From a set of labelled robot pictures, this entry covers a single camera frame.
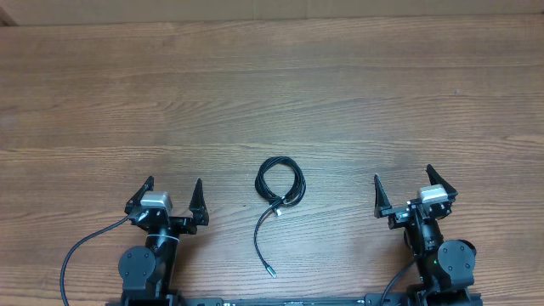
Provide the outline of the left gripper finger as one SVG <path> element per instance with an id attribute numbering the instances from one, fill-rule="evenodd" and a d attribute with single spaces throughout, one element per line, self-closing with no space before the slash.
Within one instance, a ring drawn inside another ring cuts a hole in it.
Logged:
<path id="1" fill-rule="evenodd" d="M 141 205 L 141 200 L 144 197 L 147 191 L 152 191 L 154 189 L 154 177 L 149 176 L 139 190 L 127 201 L 124 212 L 130 214 L 135 207 Z"/>
<path id="2" fill-rule="evenodd" d="M 209 214 L 204 200 L 203 184 L 200 178 L 196 180 L 189 209 L 192 212 L 193 219 L 196 225 L 208 226 Z"/>

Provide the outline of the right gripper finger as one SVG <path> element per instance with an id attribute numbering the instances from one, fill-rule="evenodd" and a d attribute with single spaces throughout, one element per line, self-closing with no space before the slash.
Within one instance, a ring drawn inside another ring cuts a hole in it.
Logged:
<path id="1" fill-rule="evenodd" d="M 441 184 L 448 195 L 449 200 L 455 200 L 458 196 L 457 190 L 451 186 L 444 178 L 442 178 L 431 164 L 426 166 L 426 173 L 428 175 L 431 185 Z"/>
<path id="2" fill-rule="evenodd" d="M 387 194 L 383 188 L 381 180 L 377 174 L 374 175 L 374 186 L 375 186 L 375 208 L 374 216 L 376 218 L 383 218 L 387 216 L 387 211 L 392 208 Z"/>

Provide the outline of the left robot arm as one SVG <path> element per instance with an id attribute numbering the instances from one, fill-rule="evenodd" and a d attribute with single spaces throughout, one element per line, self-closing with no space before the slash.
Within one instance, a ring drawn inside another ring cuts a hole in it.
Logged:
<path id="1" fill-rule="evenodd" d="M 149 176 L 127 201 L 125 213 L 132 225 L 146 233 L 143 246 L 127 249 L 119 259 L 122 305 L 186 305 L 181 293 L 171 288 L 181 235 L 194 235 L 209 224 L 203 185 L 196 180 L 189 204 L 190 217 L 172 215 L 173 203 L 166 191 L 154 190 Z"/>

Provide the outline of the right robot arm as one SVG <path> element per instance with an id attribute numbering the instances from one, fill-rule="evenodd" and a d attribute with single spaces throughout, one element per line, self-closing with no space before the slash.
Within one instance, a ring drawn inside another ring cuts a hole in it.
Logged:
<path id="1" fill-rule="evenodd" d="M 438 221 L 451 214 L 458 192 L 432 165 L 426 166 L 429 186 L 403 207 L 393 207 L 378 175 L 374 176 L 376 218 L 391 230 L 404 231 L 413 259 L 387 284 L 377 305 L 482 306 L 471 293 L 477 250 L 466 240 L 446 241 Z"/>

